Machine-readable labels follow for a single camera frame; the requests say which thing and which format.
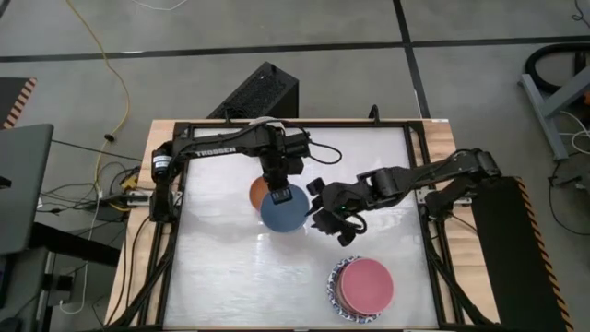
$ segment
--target pink plate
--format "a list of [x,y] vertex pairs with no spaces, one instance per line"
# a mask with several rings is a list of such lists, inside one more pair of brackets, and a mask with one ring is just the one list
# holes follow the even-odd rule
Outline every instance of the pink plate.
[[378,314],[394,297],[394,282],[387,268],[370,258],[357,259],[342,272],[344,301],[359,314]]

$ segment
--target blue plate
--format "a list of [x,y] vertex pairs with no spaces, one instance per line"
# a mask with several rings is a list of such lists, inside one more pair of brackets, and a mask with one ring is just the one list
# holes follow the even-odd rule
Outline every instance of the blue plate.
[[292,199],[288,202],[275,205],[270,193],[265,195],[260,206],[262,222],[277,232],[296,231],[305,223],[305,214],[310,208],[307,196],[297,185],[290,184]]

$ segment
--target concrete floor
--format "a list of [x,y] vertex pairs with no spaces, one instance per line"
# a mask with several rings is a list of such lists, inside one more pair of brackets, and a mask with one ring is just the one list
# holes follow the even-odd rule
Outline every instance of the concrete floor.
[[[153,6],[175,3],[145,1]],[[73,2],[108,52],[401,42],[395,9],[387,0],[188,0],[172,12],[152,11],[128,0]],[[588,34],[583,23],[570,18],[572,1],[403,0],[402,5],[412,41]],[[414,53],[431,116],[451,120],[456,145],[487,149],[505,174],[525,179],[574,326],[588,331],[590,242],[560,228],[550,216],[547,177],[552,156],[524,92],[516,86],[526,57],[541,46],[426,47]],[[0,56],[95,52],[64,0],[12,1],[0,18]],[[366,117],[373,103],[383,117],[420,117],[402,48],[115,60],[113,66],[129,87],[132,110],[112,151],[140,157],[153,119],[207,116],[264,61],[300,80],[301,117]],[[554,57],[540,67],[545,76],[563,82],[570,75],[571,57]],[[124,112],[121,87],[101,60],[4,63],[0,77],[39,80],[18,125],[52,123],[57,139],[99,148],[102,135]],[[95,158],[91,152],[52,145],[43,187],[88,182]],[[587,162],[587,156],[577,156],[575,162]],[[115,172],[110,170],[105,178]],[[569,188],[557,189],[554,197],[564,223],[590,231],[587,196]],[[88,227],[90,219],[84,212],[68,212],[45,215],[40,221],[77,230]],[[120,229],[110,225],[97,237],[108,242]],[[79,264],[63,258],[59,262]],[[55,310],[52,330],[98,327],[89,307],[109,292],[113,271],[92,266],[91,272],[89,282],[96,287],[88,294],[87,308],[74,316]],[[99,302],[100,317],[107,301]]]

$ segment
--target yellow cable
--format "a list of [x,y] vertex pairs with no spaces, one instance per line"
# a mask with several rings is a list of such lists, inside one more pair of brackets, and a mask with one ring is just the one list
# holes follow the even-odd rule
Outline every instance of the yellow cable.
[[[127,117],[129,116],[129,109],[131,106],[131,98],[129,97],[129,90],[127,89],[127,86],[125,85],[125,82],[123,81],[123,78],[121,77],[121,75],[119,75],[119,73],[117,73],[117,71],[111,67],[111,64],[109,63],[109,58],[107,57],[107,54],[104,52],[104,48],[102,48],[102,44],[100,43],[99,38],[94,34],[94,31],[92,31],[92,29],[90,28],[90,25],[80,15],[80,13],[77,12],[77,10],[74,8],[74,6],[70,2],[70,0],[65,0],[65,2],[70,7],[70,9],[72,9],[74,14],[76,14],[76,16],[78,17],[80,22],[82,22],[82,24],[84,24],[84,26],[86,27],[86,29],[90,33],[90,36],[92,36],[92,39],[94,39],[97,46],[99,46],[100,53],[102,54],[102,59],[104,60],[104,64],[107,66],[107,68],[109,68],[109,70],[111,70],[111,72],[115,76],[117,76],[117,78],[119,79],[119,82],[121,82],[121,85],[123,86],[123,89],[125,90],[125,98],[126,98],[125,114],[124,114],[123,118],[121,119],[121,121],[119,122],[119,124],[116,127],[114,127],[114,129],[111,131],[111,135],[114,136],[119,131],[119,129],[121,129],[121,127],[123,126],[125,121],[127,121]],[[102,144],[102,147],[100,148],[99,157],[96,159],[96,167],[94,169],[94,184],[95,184],[98,192],[100,191],[100,184],[99,184],[100,160],[102,158],[102,151],[104,151],[107,148],[108,143],[109,143],[109,141],[105,139],[104,143]],[[130,208],[117,207],[113,203],[109,203],[109,205],[119,211],[122,211],[122,212],[126,212],[126,211],[131,210]]]

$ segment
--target floor tile line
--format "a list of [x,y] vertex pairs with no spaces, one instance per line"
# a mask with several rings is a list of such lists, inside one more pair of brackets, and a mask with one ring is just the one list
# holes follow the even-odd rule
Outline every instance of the floor tile line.
[[[203,55],[230,55],[252,53],[289,53],[289,52],[317,52],[317,51],[348,51],[348,50],[384,50],[397,48],[439,48],[460,46],[492,46],[541,44],[557,42],[590,42],[590,36],[560,36],[560,37],[525,37],[498,38],[462,41],[358,41],[341,43],[317,44],[285,44],[270,46],[220,47],[206,49],[180,49],[160,51],[112,52],[107,53],[110,59],[141,59],[156,57],[180,57]],[[4,55],[0,56],[0,63],[26,62],[56,62],[77,60],[101,60],[100,53],[71,53],[71,54],[40,54],[40,55]]]
[[9,4],[10,4],[10,0],[3,0],[2,4],[0,4],[0,18],[2,18],[2,16],[6,12],[6,8],[8,7]]
[[[138,59],[154,57],[178,57],[178,56],[202,56],[225,54],[251,54],[251,53],[288,53],[288,52],[317,52],[317,51],[348,51],[348,50],[380,50],[400,48],[401,41],[363,41],[342,43],[317,43],[317,44],[292,44],[252,47],[228,47],[210,49],[186,49],[166,51],[138,51],[107,53],[112,59]],[[74,54],[48,54],[48,55],[8,55],[0,56],[0,63],[19,62],[53,62],[76,60],[100,60],[100,53],[74,53]]]
[[422,85],[422,79],[420,78],[420,72],[418,68],[418,61],[414,50],[412,48],[412,42],[409,36],[409,29],[407,28],[406,16],[404,15],[404,8],[402,7],[401,0],[393,0],[395,15],[397,16],[397,23],[399,24],[399,31],[402,35],[402,42],[404,43],[404,52],[406,53],[407,67],[409,74],[412,79],[412,85],[414,86],[414,93],[416,94],[416,101],[418,103],[418,111],[421,118],[430,118],[431,112],[428,108],[428,102],[426,101],[426,93],[424,92],[424,86]]

